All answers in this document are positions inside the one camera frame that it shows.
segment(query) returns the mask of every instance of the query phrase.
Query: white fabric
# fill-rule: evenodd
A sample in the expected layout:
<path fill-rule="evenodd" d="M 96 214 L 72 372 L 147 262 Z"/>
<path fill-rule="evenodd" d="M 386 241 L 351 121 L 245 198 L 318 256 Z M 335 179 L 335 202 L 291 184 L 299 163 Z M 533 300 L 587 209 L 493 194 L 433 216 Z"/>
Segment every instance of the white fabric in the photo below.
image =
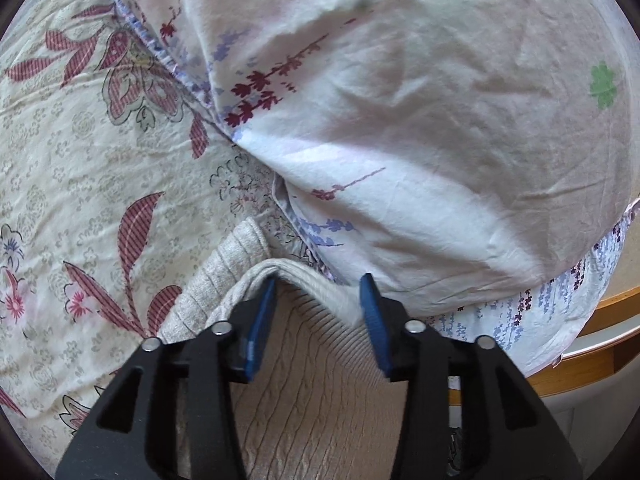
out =
<path fill-rule="evenodd" d="M 633 30 L 622 9 L 615 0 L 591 0 L 593 7 L 598 11 L 604 23 L 609 28 L 611 39 L 618 45 L 620 61 L 624 66 L 624 72 L 628 75 L 626 83 L 629 86 L 629 95 L 636 96 L 630 101 L 630 120 L 632 132 L 637 131 L 640 124 L 640 44 L 638 35 Z M 640 136 L 631 135 L 631 152 L 639 153 Z M 639 167 L 633 168 L 634 196 L 640 195 Z"/>
<path fill-rule="evenodd" d="M 305 264 L 270 256 L 254 219 L 243 221 L 191 279 L 158 337 L 165 342 L 182 341 L 217 320 L 228 319 L 236 304 L 253 298 L 269 276 L 278 276 L 304 290 L 348 326 L 362 320 L 356 287 L 336 285 Z"/>
<path fill-rule="evenodd" d="M 638 94 L 593 0 L 120 1 L 334 275 L 412 309 L 539 286 L 633 195 Z"/>

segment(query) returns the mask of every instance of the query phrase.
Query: pink flower print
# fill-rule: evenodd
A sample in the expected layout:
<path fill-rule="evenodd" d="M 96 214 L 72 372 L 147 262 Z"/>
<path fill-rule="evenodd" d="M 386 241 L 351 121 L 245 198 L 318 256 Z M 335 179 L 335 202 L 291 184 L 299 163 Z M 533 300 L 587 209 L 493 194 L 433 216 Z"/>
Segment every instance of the pink flower print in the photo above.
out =
<path fill-rule="evenodd" d="M 76 282 L 65 285 L 65 296 L 65 310 L 68 314 L 71 314 L 74 321 L 84 316 L 87 312 L 98 312 L 100 310 L 98 300 L 85 293 Z"/>
<path fill-rule="evenodd" d="M 249 190 L 254 184 L 254 180 L 252 176 L 244 170 L 238 170 L 236 173 L 236 177 L 238 178 L 238 189 Z"/>
<path fill-rule="evenodd" d="M 244 211 L 245 205 L 252 203 L 257 204 L 258 197 L 250 191 L 242 190 L 240 195 L 237 196 L 229 205 L 229 211 L 231 211 L 234 216 L 237 216 Z"/>
<path fill-rule="evenodd" d="M 22 235 L 18 231 L 12 231 L 7 224 L 0 228 L 0 251 L 6 266 L 13 272 L 17 272 L 20 261 L 24 259 Z"/>
<path fill-rule="evenodd" d="M 27 280 L 19 280 L 11 269 L 0 267 L 0 303 L 4 304 L 8 315 L 16 324 L 27 310 L 34 310 L 35 299 Z"/>

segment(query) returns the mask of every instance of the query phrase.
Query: bed sheet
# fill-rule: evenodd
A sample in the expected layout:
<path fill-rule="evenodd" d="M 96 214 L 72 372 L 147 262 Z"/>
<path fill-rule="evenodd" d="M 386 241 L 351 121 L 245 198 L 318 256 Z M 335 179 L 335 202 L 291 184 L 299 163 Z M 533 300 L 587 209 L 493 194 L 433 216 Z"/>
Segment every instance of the bed sheet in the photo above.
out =
<path fill-rule="evenodd" d="M 312 261 L 273 173 L 217 132 L 112 0 L 27 0 L 0 74 L 0 402 L 53 472 L 239 221 L 259 217 L 276 253 Z"/>

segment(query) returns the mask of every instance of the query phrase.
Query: red leaf print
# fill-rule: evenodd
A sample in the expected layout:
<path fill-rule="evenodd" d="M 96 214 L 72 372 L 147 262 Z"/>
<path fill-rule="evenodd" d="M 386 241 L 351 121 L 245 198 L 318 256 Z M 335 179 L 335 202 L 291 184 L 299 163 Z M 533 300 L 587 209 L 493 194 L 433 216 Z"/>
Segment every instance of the red leaf print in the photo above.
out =
<path fill-rule="evenodd" d="M 236 84 L 231 89 L 233 94 L 236 94 L 238 97 L 247 97 L 252 92 L 252 88 L 249 85 L 243 85 L 242 83 Z"/>
<path fill-rule="evenodd" d="M 174 36 L 175 27 L 173 23 L 163 23 L 160 27 L 160 36 L 162 36 L 162 40 L 166 41 L 166 38 L 172 38 Z"/>
<path fill-rule="evenodd" d="M 288 75 L 289 70 L 295 70 L 302 66 L 302 62 L 297 59 L 297 57 L 289 57 L 287 56 L 287 62 L 282 66 L 282 68 L 278 71 L 280 75 Z"/>
<path fill-rule="evenodd" d="M 240 126 L 240 116 L 238 114 L 229 114 L 225 117 L 225 123 L 232 128 Z"/>
<path fill-rule="evenodd" d="M 273 67 L 273 71 L 278 72 L 278 75 L 289 75 L 290 70 L 291 67 L 289 66 L 289 63 L 284 63 Z"/>
<path fill-rule="evenodd" d="M 133 265 L 146 245 L 151 219 L 160 197 L 164 193 L 153 193 L 135 201 L 125 211 L 118 228 L 118 252 L 125 278 L 128 280 Z"/>
<path fill-rule="evenodd" d="M 10 410 L 13 410 L 18 415 L 24 416 L 24 418 L 26 418 L 22 410 L 18 407 L 18 405 L 15 402 L 11 400 L 11 397 L 9 397 L 2 388 L 0 388 L 0 404 L 8 407 Z"/>
<path fill-rule="evenodd" d="M 81 73 L 82 70 L 84 70 L 84 67 L 87 66 L 87 63 L 89 63 L 91 56 L 94 54 L 95 45 L 96 43 L 98 43 L 98 36 L 101 32 L 102 28 L 100 28 L 100 30 L 98 30 L 98 32 L 96 32 L 94 35 L 92 35 L 92 37 L 84 40 L 76 53 L 71 56 L 71 59 L 65 66 L 65 78 L 60 85 L 60 88 L 69 83 L 69 81 L 71 81 L 75 76 Z"/>
<path fill-rule="evenodd" d="M 116 65 L 126 54 L 129 47 L 129 36 L 123 30 L 118 30 L 110 35 L 107 41 L 107 50 L 98 66 L 98 69 L 104 70 Z"/>
<path fill-rule="evenodd" d="M 87 16 L 100 16 L 101 14 L 107 14 L 116 8 L 116 4 L 109 5 L 92 5 L 86 8 L 82 12 L 74 14 L 71 18 L 85 18 Z"/>
<path fill-rule="evenodd" d="M 337 189 L 332 191 L 325 191 L 324 189 L 312 189 L 311 194 L 320 200 L 333 200 L 335 198 L 335 192 Z"/>
<path fill-rule="evenodd" d="M 73 50 L 80 46 L 79 41 L 71 40 L 61 30 L 48 30 L 44 35 L 44 42 L 49 50 Z"/>
<path fill-rule="evenodd" d="M 84 293 L 98 300 L 98 303 L 100 303 L 100 315 L 104 319 L 113 323 L 118 328 L 135 332 L 124 312 L 98 282 L 85 273 L 84 270 L 79 269 L 69 262 L 64 262 L 64 266 L 69 277 L 78 284 Z"/>
<path fill-rule="evenodd" d="M 142 71 L 142 81 L 146 97 L 169 117 L 175 117 L 182 102 L 168 72 L 151 67 Z"/>
<path fill-rule="evenodd" d="M 243 123 L 247 122 L 254 116 L 254 106 L 249 101 L 242 101 L 240 103 L 240 118 Z"/>
<path fill-rule="evenodd" d="M 182 289 L 177 285 L 166 286 L 158 292 L 151 300 L 149 311 L 146 314 L 146 322 L 151 335 L 158 335 L 160 325 L 164 322 L 166 315 L 174 306 L 175 300 L 182 293 Z"/>
<path fill-rule="evenodd" d="M 317 40 L 315 40 L 312 44 L 310 44 L 305 50 L 307 51 L 307 53 L 311 53 L 311 52 L 316 52 L 317 50 L 320 50 L 320 45 L 318 45 L 318 43 L 320 43 L 322 40 L 325 40 L 329 35 L 325 34 L 324 36 L 320 36 L 320 38 L 318 38 Z"/>
<path fill-rule="evenodd" d="M 107 75 L 106 89 L 102 91 L 109 113 L 115 120 L 126 119 L 132 110 L 138 110 L 142 104 L 142 69 L 127 61 L 123 57 L 116 63 Z"/>
<path fill-rule="evenodd" d="M 257 70 L 254 70 L 253 72 L 251 72 L 246 78 L 253 83 L 252 86 L 258 92 L 262 90 L 265 86 L 268 86 L 271 84 L 271 81 L 267 79 L 267 76 L 265 76 L 262 72 L 258 72 Z"/>
<path fill-rule="evenodd" d="M 271 110 L 271 105 L 277 104 L 279 99 L 271 90 L 266 90 L 260 94 L 259 105 L 262 106 L 263 110 Z"/>
<path fill-rule="evenodd" d="M 4 273 L 7 276 L 7 279 L 9 280 L 9 283 L 11 283 L 12 292 L 14 294 L 17 294 L 18 293 L 18 280 L 16 279 L 14 274 L 7 267 L 2 267 L 0 270 L 4 270 Z"/>
<path fill-rule="evenodd" d="M 9 67 L 5 73 L 13 81 L 24 81 L 36 74 L 42 72 L 47 66 L 53 63 L 57 58 L 55 57 L 35 57 L 26 61 L 21 61 Z"/>
<path fill-rule="evenodd" d="M 193 115 L 193 123 L 191 123 L 189 138 L 191 139 L 191 151 L 193 152 L 193 158 L 199 158 L 209 145 L 209 137 L 207 137 L 207 131 L 202 123 L 202 117 L 198 113 Z"/>

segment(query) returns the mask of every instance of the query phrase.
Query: blue gripper pad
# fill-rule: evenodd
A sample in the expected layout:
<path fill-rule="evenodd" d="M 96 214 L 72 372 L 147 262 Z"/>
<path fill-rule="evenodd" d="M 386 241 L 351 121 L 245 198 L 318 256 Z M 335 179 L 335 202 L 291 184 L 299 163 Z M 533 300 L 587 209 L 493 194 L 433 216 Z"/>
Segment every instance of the blue gripper pad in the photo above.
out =
<path fill-rule="evenodd" d="M 393 335 L 390 333 L 392 327 L 388 325 L 388 316 L 385 315 L 388 313 L 383 300 L 373 276 L 365 274 L 360 279 L 360 305 L 364 309 L 364 321 L 367 324 L 378 368 L 382 370 L 385 377 L 389 378 L 394 369 L 391 344 Z"/>
<path fill-rule="evenodd" d="M 269 278 L 254 298 L 238 303 L 232 310 L 228 321 L 237 337 L 226 353 L 231 380 L 239 383 L 254 380 L 262 364 L 275 307 L 276 279 Z"/>
<path fill-rule="evenodd" d="M 255 321 L 246 338 L 246 364 L 244 374 L 249 381 L 253 381 L 262 365 L 264 349 L 267 346 L 271 321 L 276 304 L 276 280 L 268 280 L 266 287 L 261 290 L 260 307 L 255 316 Z"/>

